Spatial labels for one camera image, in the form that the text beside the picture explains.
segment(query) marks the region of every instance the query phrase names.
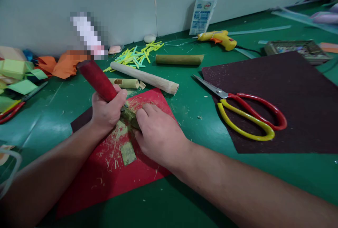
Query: scissors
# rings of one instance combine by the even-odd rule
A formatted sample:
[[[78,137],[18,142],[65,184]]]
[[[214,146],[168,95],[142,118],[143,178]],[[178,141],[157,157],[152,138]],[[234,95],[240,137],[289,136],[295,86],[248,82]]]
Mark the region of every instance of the scissors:
[[[285,116],[283,115],[283,113],[277,107],[275,107],[273,104],[269,103],[265,99],[262,99],[260,97],[253,96],[253,95],[244,94],[244,93],[236,93],[236,95],[231,94],[231,93],[226,93],[223,90],[221,90],[220,88],[217,88],[217,87],[213,86],[212,84],[208,83],[207,81],[199,78],[198,76],[196,76],[196,75],[194,75],[194,76],[202,84],[204,84],[209,90],[211,90],[213,93],[215,93],[216,95],[218,95],[221,98],[220,103],[218,103],[217,106],[218,106],[218,109],[219,109],[219,111],[222,115],[222,118],[224,119],[226,124],[228,124],[237,133],[239,133],[239,134],[241,134],[241,135],[243,135],[247,138],[250,138],[252,140],[268,141],[268,140],[271,140],[275,137],[274,130],[283,130],[287,127],[287,120],[286,120]],[[226,101],[226,98],[232,98],[232,99],[236,100],[250,114],[252,114],[252,116],[250,114],[247,114],[247,113],[243,112],[242,110],[239,110],[239,109],[233,107],[232,105],[230,105]],[[265,105],[267,108],[269,108],[276,115],[279,125],[275,126],[271,122],[269,122],[268,120],[263,118],[247,102],[245,102],[242,98],[253,99],[253,100],[256,100],[256,101],[262,103],[263,105]],[[241,130],[239,127],[237,127],[235,124],[233,124],[233,122],[229,119],[229,117],[225,113],[223,106],[225,106],[226,108],[230,109],[231,111],[249,119],[253,123],[257,124],[259,127],[261,127],[266,132],[267,135],[266,136],[255,136],[255,135],[249,134],[249,133]]]
[[[48,82],[44,82],[30,94],[24,96],[22,99],[16,100],[9,108],[7,108],[3,113],[0,114],[0,124],[3,124],[9,121],[20,109],[26,104],[26,101],[33,97],[37,92],[39,92],[43,87],[46,86]]]

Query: person's left hand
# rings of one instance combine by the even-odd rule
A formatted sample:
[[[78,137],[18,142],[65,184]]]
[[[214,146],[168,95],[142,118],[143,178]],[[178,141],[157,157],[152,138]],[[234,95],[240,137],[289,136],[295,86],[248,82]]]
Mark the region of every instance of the person's left hand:
[[[127,91],[121,90],[118,85],[113,85],[118,92],[116,97],[107,103],[97,92],[92,96],[93,117],[91,124],[100,130],[109,132],[116,125],[121,115],[121,108],[124,106]]]

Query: yellow glue gun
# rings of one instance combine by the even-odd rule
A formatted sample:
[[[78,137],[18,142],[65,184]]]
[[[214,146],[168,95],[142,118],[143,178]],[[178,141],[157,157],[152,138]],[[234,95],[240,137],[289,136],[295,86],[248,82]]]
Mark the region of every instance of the yellow glue gun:
[[[215,44],[220,43],[226,51],[231,51],[237,46],[237,41],[228,37],[228,31],[213,31],[198,34],[198,41],[214,41]]]

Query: scissors blade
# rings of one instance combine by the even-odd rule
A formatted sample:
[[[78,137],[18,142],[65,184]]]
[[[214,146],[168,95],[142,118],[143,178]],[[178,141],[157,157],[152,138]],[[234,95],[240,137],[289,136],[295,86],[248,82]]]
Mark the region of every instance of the scissors blade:
[[[46,84],[48,84],[48,82],[44,82],[43,84],[41,84],[38,88],[36,88],[34,91],[32,91],[30,94],[28,94],[26,97],[24,97],[22,99],[22,101],[27,101],[29,100],[31,97],[33,97],[37,92],[39,92],[43,87],[46,86]]]
[[[217,88],[213,86],[212,84],[208,83],[207,81],[203,80],[202,78],[199,78],[198,76],[194,75],[202,84],[204,84],[206,87],[208,87],[209,90],[211,90],[214,94],[219,96],[221,99],[226,99],[228,97],[228,93],[225,91],[222,91],[220,88]]]

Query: table surface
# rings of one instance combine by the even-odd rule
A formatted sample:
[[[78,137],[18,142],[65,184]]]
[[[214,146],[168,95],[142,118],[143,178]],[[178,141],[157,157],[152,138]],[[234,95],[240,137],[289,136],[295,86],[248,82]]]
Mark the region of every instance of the table surface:
[[[294,7],[293,10],[307,15],[323,10],[313,3]],[[316,43],[338,43],[338,35],[317,29],[303,23],[284,19],[270,12],[261,12],[210,25],[208,31],[245,31],[261,28],[292,25],[290,29],[233,36],[238,44],[251,49],[261,49],[259,40],[307,40]],[[210,93],[207,93],[191,77],[200,74],[202,67],[247,60],[237,51],[226,52],[223,47],[210,42],[184,44],[190,41],[188,31],[160,37],[162,42],[173,41],[152,56],[158,54],[204,54],[199,67],[160,66],[155,57],[143,70],[174,81],[180,85],[175,96],[163,93],[186,137],[210,149],[271,173],[303,190],[338,205],[338,155],[312,154],[238,154],[227,128],[218,116]],[[144,45],[143,42],[126,47]],[[318,66],[317,69],[338,85],[338,56]],[[112,59],[97,61],[107,68]],[[107,73],[110,78],[130,78],[122,73]],[[147,91],[153,87],[147,85]],[[130,92],[137,95],[142,90]],[[0,126],[1,140],[18,146],[23,157],[21,167],[44,154],[71,134],[70,122],[91,106],[93,89],[82,75],[63,80],[53,77],[49,84],[27,102],[14,119]],[[8,177],[13,162],[7,162],[0,169],[1,178]],[[106,202],[54,221],[55,209],[42,221],[46,227],[217,227],[221,224],[235,225],[219,210],[200,197],[173,175],[155,181]]]

